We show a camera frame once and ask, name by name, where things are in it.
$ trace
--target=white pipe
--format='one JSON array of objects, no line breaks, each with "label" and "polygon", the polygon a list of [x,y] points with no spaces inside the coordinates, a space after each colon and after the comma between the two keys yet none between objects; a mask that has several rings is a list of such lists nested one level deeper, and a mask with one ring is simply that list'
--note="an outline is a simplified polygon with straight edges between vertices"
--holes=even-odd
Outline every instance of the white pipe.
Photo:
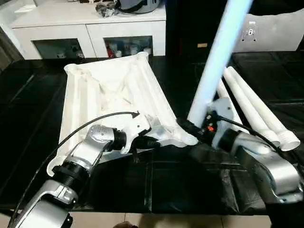
[{"label": "white pipe", "polygon": [[227,68],[224,70],[224,78],[252,129],[266,137],[274,145],[279,146],[280,142],[277,135],[267,127],[264,120],[260,117],[249,99],[245,96],[243,90],[239,87],[236,80]]},{"label": "white pipe", "polygon": [[[243,124],[242,121],[241,121],[241,118],[238,115],[238,112],[237,112],[235,106],[233,105],[233,103],[231,101],[229,93],[228,93],[228,91],[227,91],[227,89],[226,89],[226,87],[225,87],[225,85],[224,85],[224,83],[223,83],[222,80],[219,81],[217,92],[218,92],[218,95],[219,95],[220,98],[222,98],[222,97],[228,97],[229,98],[230,106],[231,106],[231,111],[233,113],[233,121],[235,121],[235,122],[237,122],[239,124]],[[244,128],[238,127],[236,125],[232,125],[232,127],[236,131],[243,131],[243,132],[249,133]]]},{"label": "white pipe", "polygon": [[243,90],[252,105],[256,108],[259,115],[263,118],[270,130],[274,131],[281,143],[282,151],[290,151],[300,145],[300,140],[296,135],[286,129],[281,121],[273,114],[267,105],[256,95],[252,88],[242,79],[238,72],[233,67],[228,67],[228,71],[236,79],[238,85]]},{"label": "white pipe", "polygon": [[188,120],[197,127],[201,127],[205,119],[251,3],[252,0],[228,0],[226,4],[188,115]]}]

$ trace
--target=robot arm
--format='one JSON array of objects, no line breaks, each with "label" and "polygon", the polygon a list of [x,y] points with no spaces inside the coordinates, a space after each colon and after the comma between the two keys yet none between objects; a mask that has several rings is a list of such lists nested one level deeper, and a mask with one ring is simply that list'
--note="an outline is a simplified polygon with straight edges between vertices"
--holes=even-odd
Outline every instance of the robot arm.
[{"label": "robot arm", "polygon": [[93,125],[85,139],[75,146],[63,164],[53,169],[47,180],[13,222],[13,228],[69,228],[69,215],[89,180],[103,152],[120,150],[128,153],[139,133],[149,130],[144,115],[139,114],[122,130]]}]

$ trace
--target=black table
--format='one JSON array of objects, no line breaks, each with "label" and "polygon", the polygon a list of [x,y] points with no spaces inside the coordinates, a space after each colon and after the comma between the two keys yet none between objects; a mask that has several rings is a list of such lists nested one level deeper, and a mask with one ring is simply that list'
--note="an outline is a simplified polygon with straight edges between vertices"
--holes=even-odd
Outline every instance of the black table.
[{"label": "black table", "polygon": [[[63,67],[96,60],[19,61],[0,75],[0,209],[16,205],[36,168],[58,143],[67,79]],[[204,63],[166,57],[149,61],[176,116],[186,117]],[[304,53],[239,53],[231,65],[304,140]],[[266,213],[247,171],[225,152],[205,145],[167,146],[139,156],[139,164],[129,156],[98,165],[75,210]],[[302,170],[303,145],[286,158]],[[27,199],[45,178],[44,169]]]}]

